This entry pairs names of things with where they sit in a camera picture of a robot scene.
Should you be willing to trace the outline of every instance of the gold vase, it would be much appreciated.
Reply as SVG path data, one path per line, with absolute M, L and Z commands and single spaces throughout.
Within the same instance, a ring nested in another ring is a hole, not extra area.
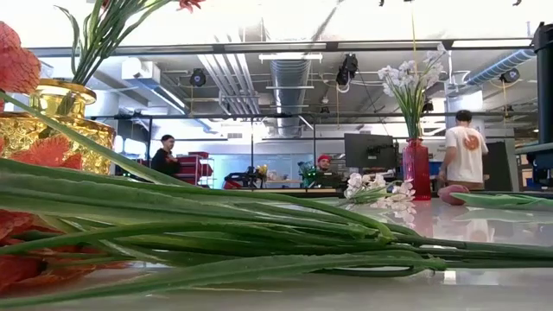
M 63 111 L 64 103 L 70 100 L 70 111 Z M 96 102 L 96 93 L 92 90 L 55 79 L 41 79 L 36 91 L 29 96 L 29 106 L 51 117 L 61 124 L 92 139 L 102 146 L 112 149 L 115 130 L 105 124 L 84 119 L 87 105 Z M 0 136 L 4 139 L 3 153 L 10 158 L 17 151 L 27 150 L 36 141 L 59 134 L 27 112 L 0 112 Z M 90 151 L 78 143 L 71 142 L 65 157 L 81 154 L 82 168 L 85 171 L 108 175 L 110 161 Z

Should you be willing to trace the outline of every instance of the table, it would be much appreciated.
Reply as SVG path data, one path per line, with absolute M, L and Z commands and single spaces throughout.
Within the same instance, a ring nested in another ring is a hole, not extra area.
M 534 225 L 474 219 L 454 221 L 465 207 L 447 206 L 438 199 L 417 202 L 417 230 L 435 238 L 490 240 L 503 243 L 553 244 L 552 231 Z M 151 267 L 147 270 L 163 268 Z M 100 271 L 83 282 L 143 273 L 144 269 Z M 180 290 L 71 302 L 31 311 L 519 311 L 550 310 L 553 269 L 457 270 L 400 279 L 368 279 L 306 275 Z

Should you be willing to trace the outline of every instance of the man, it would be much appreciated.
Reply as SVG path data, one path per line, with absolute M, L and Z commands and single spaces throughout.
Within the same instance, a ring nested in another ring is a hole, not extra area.
M 179 162 L 171 154 L 171 150 L 175 146 L 175 138 L 171 135 L 164 135 L 162 144 L 163 147 L 157 150 L 152 159 L 151 167 L 160 173 L 175 175 L 179 172 Z
M 457 126 L 446 131 L 446 156 L 439 178 L 449 185 L 462 185 L 469 190 L 484 189 L 482 156 L 488 150 L 484 137 L 470 127 L 473 114 L 461 110 L 455 115 Z
M 330 155 L 321 155 L 317 159 L 317 168 L 321 172 L 327 172 L 330 169 Z

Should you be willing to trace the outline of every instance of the graphic t-shirt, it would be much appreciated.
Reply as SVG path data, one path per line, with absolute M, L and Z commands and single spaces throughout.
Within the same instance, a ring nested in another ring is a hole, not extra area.
M 446 131 L 446 148 L 456 147 L 457 156 L 448 165 L 448 181 L 484 182 L 482 155 L 487 153 L 484 137 L 475 129 L 455 126 Z

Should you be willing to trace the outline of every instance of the monitor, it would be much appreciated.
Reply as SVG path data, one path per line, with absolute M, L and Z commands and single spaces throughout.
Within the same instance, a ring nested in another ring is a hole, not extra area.
M 346 166 L 388 170 L 397 166 L 397 148 L 392 136 L 344 134 Z

